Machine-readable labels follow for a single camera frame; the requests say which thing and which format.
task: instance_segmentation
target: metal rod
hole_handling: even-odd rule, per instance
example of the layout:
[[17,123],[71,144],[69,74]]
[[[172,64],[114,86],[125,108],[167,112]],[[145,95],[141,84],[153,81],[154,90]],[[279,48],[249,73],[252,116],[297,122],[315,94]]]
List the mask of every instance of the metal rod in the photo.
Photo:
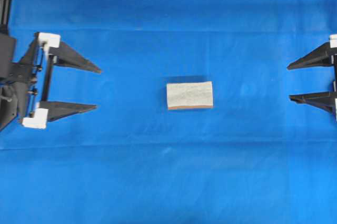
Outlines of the metal rod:
[[44,76],[43,90],[41,95],[41,101],[48,101],[49,89],[51,85],[51,79],[54,67],[54,55],[48,56],[46,74]]

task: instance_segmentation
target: beige sponge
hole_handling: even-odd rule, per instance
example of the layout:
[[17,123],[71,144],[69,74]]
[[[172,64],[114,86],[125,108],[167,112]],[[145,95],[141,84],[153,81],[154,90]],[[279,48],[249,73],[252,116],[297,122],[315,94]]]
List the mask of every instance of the beige sponge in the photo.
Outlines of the beige sponge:
[[167,84],[169,110],[213,108],[212,82]]

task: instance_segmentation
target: white foam block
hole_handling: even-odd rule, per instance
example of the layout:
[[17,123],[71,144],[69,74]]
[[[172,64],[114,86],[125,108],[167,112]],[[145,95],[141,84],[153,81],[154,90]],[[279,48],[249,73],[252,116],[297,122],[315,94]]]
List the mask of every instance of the white foam block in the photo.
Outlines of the white foam block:
[[40,46],[43,45],[43,50],[46,55],[49,54],[49,48],[59,48],[61,42],[61,36],[52,33],[42,33],[38,34],[38,42]]
[[48,109],[37,108],[34,117],[23,118],[22,125],[26,128],[45,129],[47,127]]
[[336,48],[337,47],[337,34],[330,35],[330,48]]
[[212,82],[167,84],[169,110],[213,108]]

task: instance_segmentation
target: black bracket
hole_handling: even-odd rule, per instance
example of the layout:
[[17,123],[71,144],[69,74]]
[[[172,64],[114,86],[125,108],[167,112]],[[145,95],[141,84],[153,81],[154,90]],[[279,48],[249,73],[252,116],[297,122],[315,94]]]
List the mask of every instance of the black bracket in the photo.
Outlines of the black bracket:
[[[0,34],[0,130],[15,117],[25,127],[45,128],[47,121],[55,121],[70,115],[84,113],[96,105],[48,101],[54,66],[71,67],[101,73],[101,70],[64,42],[48,46],[41,36],[56,36],[48,33],[35,33],[35,39],[19,62],[11,62],[15,39]],[[44,84],[37,109],[35,99],[38,95],[36,83],[38,73],[43,70],[43,59],[47,58]],[[44,118],[35,112],[45,111]]]
[[333,82],[334,91],[326,91],[323,93],[312,94],[299,94],[290,95],[291,101],[295,101],[299,104],[308,104],[321,108],[332,114],[336,114],[336,101],[337,101],[337,37],[336,35],[330,36],[330,42],[324,43],[317,49],[313,50],[306,56],[299,60],[289,64],[288,70],[323,66],[333,66],[335,71],[335,81]]

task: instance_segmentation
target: blue fabric surface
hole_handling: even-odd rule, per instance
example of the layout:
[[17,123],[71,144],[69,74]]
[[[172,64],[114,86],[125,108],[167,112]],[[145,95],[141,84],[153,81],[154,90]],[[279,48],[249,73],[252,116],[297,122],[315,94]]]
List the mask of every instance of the blue fabric surface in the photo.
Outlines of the blue fabric surface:
[[[337,124],[288,100],[333,69],[286,70],[336,30],[336,0],[13,0],[16,59],[52,32],[104,73],[53,76],[97,110],[1,133],[0,223],[336,223]],[[167,111],[204,80],[214,109]]]

